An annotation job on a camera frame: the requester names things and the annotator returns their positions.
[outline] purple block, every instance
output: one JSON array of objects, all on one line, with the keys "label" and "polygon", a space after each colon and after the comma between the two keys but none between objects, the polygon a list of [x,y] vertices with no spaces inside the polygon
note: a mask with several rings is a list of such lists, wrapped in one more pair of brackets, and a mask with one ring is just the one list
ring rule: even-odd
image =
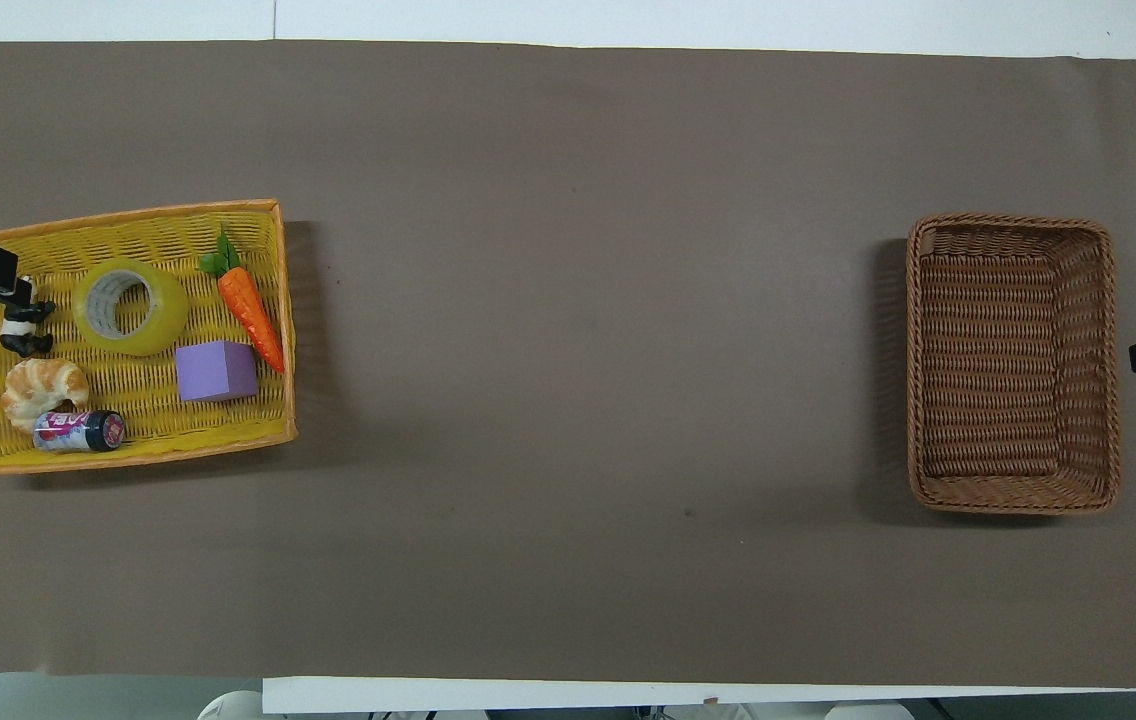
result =
[{"label": "purple block", "polygon": [[176,387],[187,402],[257,395],[257,354],[225,340],[176,348]]}]

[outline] orange carrot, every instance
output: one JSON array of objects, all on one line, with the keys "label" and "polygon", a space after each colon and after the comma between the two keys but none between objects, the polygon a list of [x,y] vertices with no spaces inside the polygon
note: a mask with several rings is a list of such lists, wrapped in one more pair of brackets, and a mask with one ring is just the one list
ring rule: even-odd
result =
[{"label": "orange carrot", "polygon": [[257,354],[275,372],[284,374],[284,346],[279,344],[279,336],[276,336],[275,327],[270,325],[270,316],[266,315],[266,307],[261,304],[257,283],[253,283],[252,275],[248,274],[243,265],[239,263],[239,252],[229,244],[225,228],[222,228],[222,234],[217,237],[217,252],[199,258],[199,268],[203,273],[216,275],[217,292],[222,293],[229,313],[248,330]]}]

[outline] yellow wicker basket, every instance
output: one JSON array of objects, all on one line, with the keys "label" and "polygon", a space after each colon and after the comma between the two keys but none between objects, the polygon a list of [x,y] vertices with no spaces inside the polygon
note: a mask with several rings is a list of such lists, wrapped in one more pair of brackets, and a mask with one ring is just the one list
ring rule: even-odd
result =
[{"label": "yellow wicker basket", "polygon": [[[286,372],[279,375],[258,363],[258,395],[183,402],[176,390],[174,348],[157,355],[133,357],[89,345],[72,318],[72,293],[93,265],[133,258],[174,274],[190,295],[187,325],[176,345],[216,340],[248,343],[247,333],[222,303],[216,282],[199,271],[199,256],[216,249],[223,224],[261,291],[266,313],[279,328]],[[128,425],[119,450],[52,454],[33,447],[30,435],[14,429],[0,409],[0,474],[152,464],[279,445],[296,437],[295,343],[279,202],[173,206],[30,225],[1,231],[0,246],[18,254],[19,274],[30,275],[37,299],[57,303],[55,313],[41,324],[41,332],[55,337],[50,357],[64,357],[83,369],[92,391],[89,409],[115,410]],[[126,293],[117,315],[123,324],[140,323],[147,315],[147,298],[140,291]],[[3,318],[0,307],[0,323]],[[0,346],[0,396],[5,376],[19,360]]]}]

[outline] panda figurine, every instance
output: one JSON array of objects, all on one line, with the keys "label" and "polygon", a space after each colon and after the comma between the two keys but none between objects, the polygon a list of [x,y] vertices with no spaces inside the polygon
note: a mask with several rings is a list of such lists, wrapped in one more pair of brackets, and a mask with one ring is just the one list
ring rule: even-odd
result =
[{"label": "panda figurine", "polygon": [[36,352],[45,355],[52,350],[52,336],[37,336],[34,330],[56,309],[57,303],[51,300],[30,302],[30,307],[7,307],[5,324],[0,325],[0,345],[20,357],[34,355]]}]

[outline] brown paper backdrop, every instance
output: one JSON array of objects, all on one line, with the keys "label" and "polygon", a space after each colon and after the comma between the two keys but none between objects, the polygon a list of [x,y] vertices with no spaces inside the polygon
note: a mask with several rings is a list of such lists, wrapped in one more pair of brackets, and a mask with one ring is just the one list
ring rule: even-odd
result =
[{"label": "brown paper backdrop", "polygon": [[1136,62],[0,45],[0,228],[278,196],[292,445],[0,478],[0,670],[1136,687],[1095,518],[930,514],[903,243],[1116,235]]}]

